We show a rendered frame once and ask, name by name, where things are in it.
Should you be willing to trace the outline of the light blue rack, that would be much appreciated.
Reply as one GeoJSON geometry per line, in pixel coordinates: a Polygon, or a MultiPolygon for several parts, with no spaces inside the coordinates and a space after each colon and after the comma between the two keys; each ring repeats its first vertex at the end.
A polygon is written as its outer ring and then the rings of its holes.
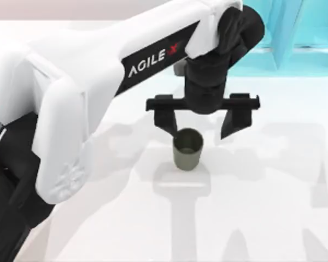
{"type": "Polygon", "coordinates": [[[247,63],[284,75],[328,76],[328,0],[243,0],[265,23],[247,63]]]}

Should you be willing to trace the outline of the grey-green cup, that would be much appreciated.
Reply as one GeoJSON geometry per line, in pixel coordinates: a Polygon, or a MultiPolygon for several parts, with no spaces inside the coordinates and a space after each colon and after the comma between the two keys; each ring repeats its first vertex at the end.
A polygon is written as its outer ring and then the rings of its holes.
{"type": "Polygon", "coordinates": [[[173,161],[183,171],[191,171],[200,161],[204,145],[203,136],[193,128],[183,128],[172,139],[173,161]]]}

